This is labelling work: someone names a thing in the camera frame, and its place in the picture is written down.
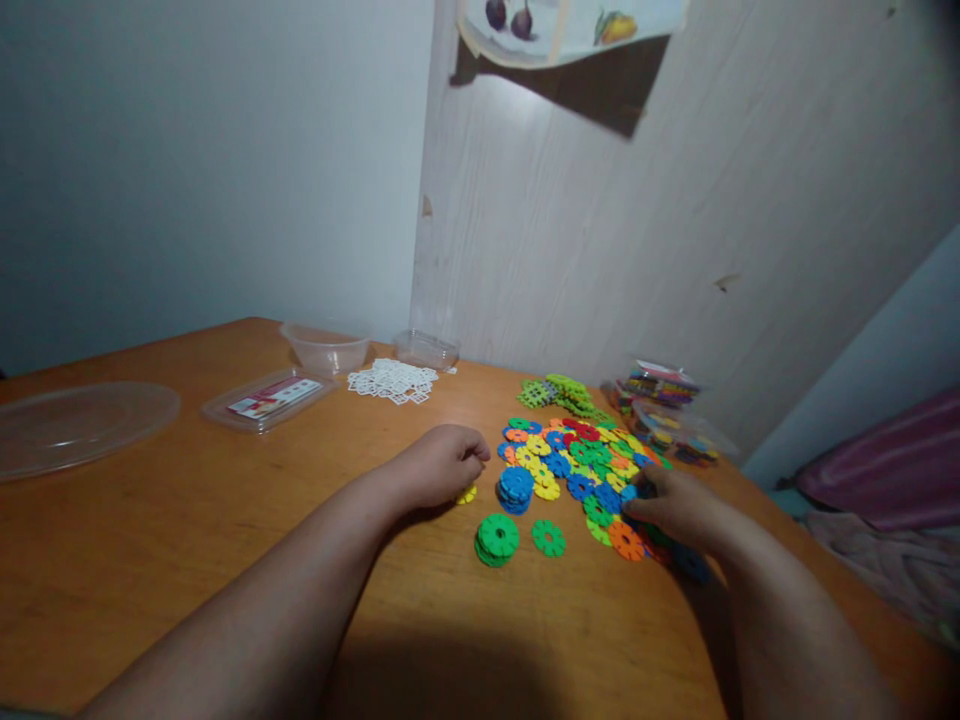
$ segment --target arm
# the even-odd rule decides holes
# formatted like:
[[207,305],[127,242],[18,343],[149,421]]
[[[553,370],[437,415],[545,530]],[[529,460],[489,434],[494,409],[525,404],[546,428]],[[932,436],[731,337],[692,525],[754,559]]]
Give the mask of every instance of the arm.
[[474,430],[434,428],[341,488],[131,665],[81,718],[287,717],[319,698],[380,544],[453,499],[490,459]]
[[645,468],[657,497],[626,503],[712,555],[727,578],[748,718],[890,718],[896,703],[870,655],[807,568],[698,480]]

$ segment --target hand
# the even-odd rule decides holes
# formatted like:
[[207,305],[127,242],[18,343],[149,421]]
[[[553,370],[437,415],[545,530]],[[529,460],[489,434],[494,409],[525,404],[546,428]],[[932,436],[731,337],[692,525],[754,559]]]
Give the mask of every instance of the hand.
[[469,487],[489,459],[490,448],[479,432],[462,425],[438,425],[385,469],[403,486],[411,509],[435,507]]
[[657,496],[650,500],[631,500],[623,512],[632,518],[659,526],[680,542],[708,553],[735,533],[747,518],[721,500],[710,488],[692,475],[647,465],[635,482],[650,481]]

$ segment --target forearm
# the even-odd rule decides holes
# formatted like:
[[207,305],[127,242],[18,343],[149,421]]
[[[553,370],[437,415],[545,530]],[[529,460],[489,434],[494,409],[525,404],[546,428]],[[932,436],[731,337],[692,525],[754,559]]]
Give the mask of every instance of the forearm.
[[893,697],[836,604],[753,521],[713,548],[729,584],[748,718],[885,718]]
[[277,716],[319,695],[384,536],[389,465],[341,488],[107,688],[84,718]]

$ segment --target left hand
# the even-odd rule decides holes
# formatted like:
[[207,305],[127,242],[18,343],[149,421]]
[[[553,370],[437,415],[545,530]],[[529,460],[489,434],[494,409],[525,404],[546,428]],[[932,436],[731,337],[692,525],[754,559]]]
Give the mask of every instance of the left hand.
[[384,466],[400,483],[411,509],[435,507],[463,492],[490,460],[490,447],[473,428],[438,425]]

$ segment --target pink fabric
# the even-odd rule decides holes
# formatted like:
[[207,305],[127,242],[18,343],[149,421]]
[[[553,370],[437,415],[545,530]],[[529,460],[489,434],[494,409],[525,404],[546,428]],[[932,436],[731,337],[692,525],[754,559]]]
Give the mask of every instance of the pink fabric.
[[877,532],[856,515],[810,512],[810,533],[880,597],[937,640],[957,647],[960,543],[912,531]]
[[797,486],[879,530],[960,524],[960,387],[815,460]]

